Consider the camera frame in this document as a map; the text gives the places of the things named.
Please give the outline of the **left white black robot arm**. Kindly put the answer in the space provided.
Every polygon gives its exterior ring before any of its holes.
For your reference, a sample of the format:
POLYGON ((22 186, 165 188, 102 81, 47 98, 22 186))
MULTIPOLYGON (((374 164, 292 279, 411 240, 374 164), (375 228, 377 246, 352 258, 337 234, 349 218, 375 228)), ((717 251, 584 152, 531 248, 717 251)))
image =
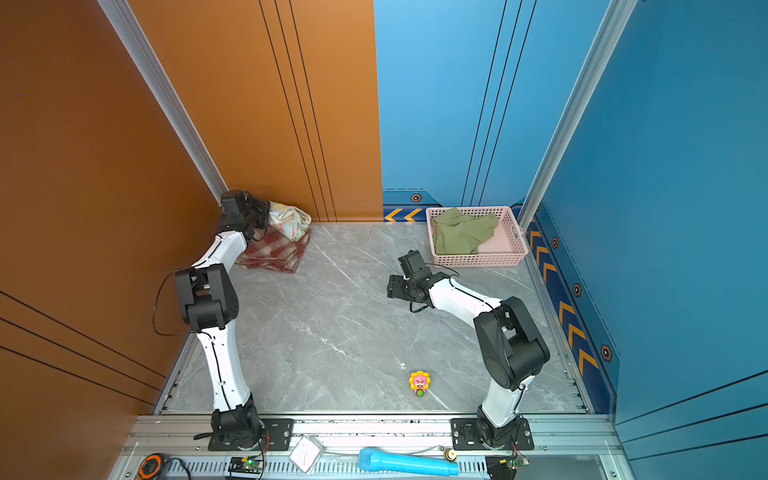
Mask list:
POLYGON ((229 272, 249 242, 268 227, 269 203, 243 190, 221 196, 218 233, 203 256, 174 273, 181 316, 203 348, 213 391, 211 451, 264 446, 266 431, 236 346, 239 299, 229 272))

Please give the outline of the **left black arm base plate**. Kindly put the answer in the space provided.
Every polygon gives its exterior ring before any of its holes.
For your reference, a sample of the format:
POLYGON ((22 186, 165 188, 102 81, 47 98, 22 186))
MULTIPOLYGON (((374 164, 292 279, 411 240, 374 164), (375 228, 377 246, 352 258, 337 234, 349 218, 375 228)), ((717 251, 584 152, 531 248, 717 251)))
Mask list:
POLYGON ((294 427, 292 418, 267 418, 255 426, 243 426, 235 421, 211 422, 209 451, 275 451, 289 449, 294 427))

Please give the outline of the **left green circuit board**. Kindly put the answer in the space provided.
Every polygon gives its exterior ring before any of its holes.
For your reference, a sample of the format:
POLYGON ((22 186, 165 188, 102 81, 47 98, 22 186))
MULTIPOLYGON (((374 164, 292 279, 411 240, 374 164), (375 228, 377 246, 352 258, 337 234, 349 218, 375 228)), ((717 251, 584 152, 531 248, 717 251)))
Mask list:
POLYGON ((233 479, 261 479, 266 462, 260 456, 233 456, 229 459, 227 477, 233 479))

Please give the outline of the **floral pastel skirt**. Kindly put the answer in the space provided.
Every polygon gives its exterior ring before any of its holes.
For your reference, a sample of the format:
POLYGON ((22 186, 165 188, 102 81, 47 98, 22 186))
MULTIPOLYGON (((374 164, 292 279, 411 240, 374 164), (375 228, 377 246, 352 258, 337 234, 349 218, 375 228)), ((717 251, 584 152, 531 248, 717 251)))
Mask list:
POLYGON ((309 230, 312 217, 300 208, 271 202, 269 225, 291 242, 298 242, 309 230))

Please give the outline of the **yellow sunflower toy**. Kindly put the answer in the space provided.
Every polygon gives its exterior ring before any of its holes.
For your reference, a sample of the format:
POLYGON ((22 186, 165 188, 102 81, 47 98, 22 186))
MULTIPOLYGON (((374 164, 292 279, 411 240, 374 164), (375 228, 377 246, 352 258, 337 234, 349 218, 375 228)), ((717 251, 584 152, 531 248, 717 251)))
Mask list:
POLYGON ((419 398, 425 396, 431 385, 430 374, 424 371, 416 371, 409 376, 409 387, 419 398))

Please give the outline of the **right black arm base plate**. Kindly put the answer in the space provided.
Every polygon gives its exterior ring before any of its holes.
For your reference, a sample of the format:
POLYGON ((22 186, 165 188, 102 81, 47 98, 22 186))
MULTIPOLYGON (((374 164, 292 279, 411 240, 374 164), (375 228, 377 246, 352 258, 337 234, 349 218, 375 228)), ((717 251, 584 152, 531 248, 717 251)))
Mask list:
POLYGON ((528 420, 517 416, 503 427, 495 427, 484 418, 453 418, 450 420, 453 448, 457 451, 535 449, 528 420))

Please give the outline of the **pink perforated plastic basket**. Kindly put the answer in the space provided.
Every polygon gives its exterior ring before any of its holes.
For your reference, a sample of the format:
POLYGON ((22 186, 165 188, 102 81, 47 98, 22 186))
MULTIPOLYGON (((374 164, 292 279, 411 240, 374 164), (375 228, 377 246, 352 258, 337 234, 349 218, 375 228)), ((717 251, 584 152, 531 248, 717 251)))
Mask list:
POLYGON ((512 267, 517 266, 530 251, 525 235, 511 208, 492 206, 457 208, 457 211, 465 216, 479 219, 494 216, 497 219, 493 234, 486 241, 478 244, 476 253, 438 253, 437 237, 440 229, 435 223, 435 219, 447 211, 449 208, 431 207, 426 209, 430 254, 432 261, 436 264, 447 267, 512 267))

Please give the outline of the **white square card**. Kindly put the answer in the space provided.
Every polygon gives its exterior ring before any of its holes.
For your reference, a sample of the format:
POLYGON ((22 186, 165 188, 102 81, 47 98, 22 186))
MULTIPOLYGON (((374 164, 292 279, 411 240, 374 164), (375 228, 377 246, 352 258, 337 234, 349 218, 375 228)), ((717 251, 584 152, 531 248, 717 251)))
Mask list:
POLYGON ((316 438, 301 436, 289 454, 289 460, 300 472, 308 473, 324 450, 324 446, 316 438))

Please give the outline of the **red plaid skirt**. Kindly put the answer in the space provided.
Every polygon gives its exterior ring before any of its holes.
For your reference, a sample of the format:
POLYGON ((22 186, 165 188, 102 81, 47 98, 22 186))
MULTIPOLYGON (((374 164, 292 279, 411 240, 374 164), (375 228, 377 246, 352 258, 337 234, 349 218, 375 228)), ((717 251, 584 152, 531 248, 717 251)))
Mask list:
POLYGON ((248 269, 293 274, 298 270, 310 239, 310 231, 299 240, 291 241, 279 231, 270 230, 261 240, 250 242, 236 263, 248 269))

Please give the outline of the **olive green skirt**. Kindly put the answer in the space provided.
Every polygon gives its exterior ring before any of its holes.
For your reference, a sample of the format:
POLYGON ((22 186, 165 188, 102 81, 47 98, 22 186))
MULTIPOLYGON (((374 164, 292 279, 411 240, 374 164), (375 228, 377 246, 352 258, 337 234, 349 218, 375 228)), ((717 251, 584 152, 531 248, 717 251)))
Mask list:
POLYGON ((494 236, 498 218, 493 214, 476 217, 451 208, 436 216, 432 225, 437 255, 472 255, 494 236))

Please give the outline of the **cyan toy microphone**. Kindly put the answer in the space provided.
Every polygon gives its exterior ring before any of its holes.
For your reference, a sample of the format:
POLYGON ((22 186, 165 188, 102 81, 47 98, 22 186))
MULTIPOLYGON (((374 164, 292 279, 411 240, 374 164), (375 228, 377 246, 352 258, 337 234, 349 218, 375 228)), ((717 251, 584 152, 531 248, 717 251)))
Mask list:
POLYGON ((358 466, 366 472, 396 472, 440 477, 460 475, 459 467, 446 460, 385 453, 374 448, 365 448, 359 452, 358 466))

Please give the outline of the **green circuit board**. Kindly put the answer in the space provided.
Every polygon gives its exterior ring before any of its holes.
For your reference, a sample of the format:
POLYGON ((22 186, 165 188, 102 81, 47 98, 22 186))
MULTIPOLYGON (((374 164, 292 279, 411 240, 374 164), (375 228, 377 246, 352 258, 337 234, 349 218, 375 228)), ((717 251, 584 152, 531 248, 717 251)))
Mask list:
POLYGON ((518 470, 522 467, 529 466, 530 460, 521 453, 517 453, 515 456, 511 456, 505 458, 503 461, 500 461, 500 464, 504 464, 509 470, 518 470))
POLYGON ((266 462, 260 456, 233 456, 229 459, 227 477, 233 479, 261 479, 266 462))

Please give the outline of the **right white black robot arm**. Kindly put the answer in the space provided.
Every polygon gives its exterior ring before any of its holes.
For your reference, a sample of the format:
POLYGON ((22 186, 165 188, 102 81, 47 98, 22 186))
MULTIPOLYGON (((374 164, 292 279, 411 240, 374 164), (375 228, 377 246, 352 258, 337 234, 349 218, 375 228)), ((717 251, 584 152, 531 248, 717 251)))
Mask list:
POLYGON ((387 296, 409 303, 411 312, 432 308, 474 328, 481 357, 490 375, 488 392, 476 420, 454 428, 454 448, 531 451, 535 448, 520 404, 550 351, 528 308, 518 297, 497 299, 434 272, 417 250, 399 258, 400 275, 389 277, 387 296))

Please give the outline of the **orange black tape measure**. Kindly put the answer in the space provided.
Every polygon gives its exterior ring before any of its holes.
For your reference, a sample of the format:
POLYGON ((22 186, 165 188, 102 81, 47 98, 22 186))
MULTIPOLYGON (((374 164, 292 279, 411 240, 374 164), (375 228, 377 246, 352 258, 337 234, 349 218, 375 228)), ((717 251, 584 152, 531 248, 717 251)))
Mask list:
POLYGON ((164 477, 167 459, 160 453, 153 453, 145 457, 140 463, 136 479, 137 480, 160 480, 164 477))

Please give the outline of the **right green circuit board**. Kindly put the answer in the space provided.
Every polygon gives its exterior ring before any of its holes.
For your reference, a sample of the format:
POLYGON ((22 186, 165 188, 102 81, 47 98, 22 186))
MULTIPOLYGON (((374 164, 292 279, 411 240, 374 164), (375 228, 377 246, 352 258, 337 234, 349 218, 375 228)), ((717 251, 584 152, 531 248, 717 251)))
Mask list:
POLYGON ((511 456, 505 458, 503 461, 500 461, 500 464, 504 464, 509 470, 518 470, 522 467, 529 466, 530 460, 521 453, 517 453, 515 456, 511 456))

